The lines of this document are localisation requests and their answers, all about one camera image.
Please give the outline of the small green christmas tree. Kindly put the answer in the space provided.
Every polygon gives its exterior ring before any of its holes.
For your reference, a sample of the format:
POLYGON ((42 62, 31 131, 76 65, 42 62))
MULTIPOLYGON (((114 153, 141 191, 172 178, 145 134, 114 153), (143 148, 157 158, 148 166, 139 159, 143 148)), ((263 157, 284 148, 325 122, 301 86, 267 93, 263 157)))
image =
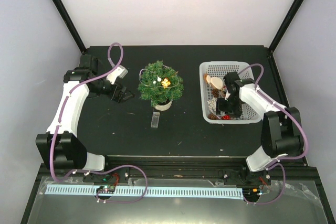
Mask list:
POLYGON ((150 101, 151 106, 158 111, 168 110, 173 101, 182 97, 183 90, 183 79, 179 76, 179 72, 166 66, 162 61, 150 63, 139 72, 140 99, 150 101), (161 86, 164 78, 170 80, 170 87, 161 86))

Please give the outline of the gold bell ornament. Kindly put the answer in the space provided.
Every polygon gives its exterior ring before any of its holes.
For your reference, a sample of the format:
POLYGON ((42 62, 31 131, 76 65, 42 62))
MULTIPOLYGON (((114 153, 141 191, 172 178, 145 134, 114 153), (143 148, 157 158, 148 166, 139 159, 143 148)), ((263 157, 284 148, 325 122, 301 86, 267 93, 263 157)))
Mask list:
POLYGON ((171 86, 171 82, 168 78, 164 78, 162 81, 161 81, 161 86, 163 88, 168 88, 171 86))

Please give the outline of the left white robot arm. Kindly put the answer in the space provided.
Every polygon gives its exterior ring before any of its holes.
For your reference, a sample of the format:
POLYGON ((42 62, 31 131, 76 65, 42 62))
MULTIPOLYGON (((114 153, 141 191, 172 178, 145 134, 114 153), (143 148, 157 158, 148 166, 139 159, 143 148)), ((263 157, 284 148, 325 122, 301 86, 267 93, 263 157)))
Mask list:
POLYGON ((98 59, 91 55, 82 55, 79 66, 66 72, 56 115, 47 131, 36 137, 36 146, 47 168, 94 171, 102 182, 112 177, 113 169, 105 164, 105 157, 87 151, 78 139, 77 128, 90 93, 106 95, 117 103, 134 96, 121 84, 127 73, 125 67, 117 66, 114 72, 98 78, 98 59))

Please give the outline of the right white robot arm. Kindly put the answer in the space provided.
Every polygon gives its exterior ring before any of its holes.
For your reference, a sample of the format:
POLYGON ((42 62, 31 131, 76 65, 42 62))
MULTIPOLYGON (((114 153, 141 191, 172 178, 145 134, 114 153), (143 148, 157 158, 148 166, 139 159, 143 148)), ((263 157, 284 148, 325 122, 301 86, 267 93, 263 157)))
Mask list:
POLYGON ((242 114, 242 104, 249 105, 262 119, 260 147, 246 158, 238 171, 239 179, 252 183, 258 172, 269 170, 281 160, 301 159, 308 150, 308 140, 301 126, 298 109, 286 107, 267 95, 253 79, 241 79, 237 72, 224 77, 225 97, 216 102, 216 114, 232 118, 242 114))

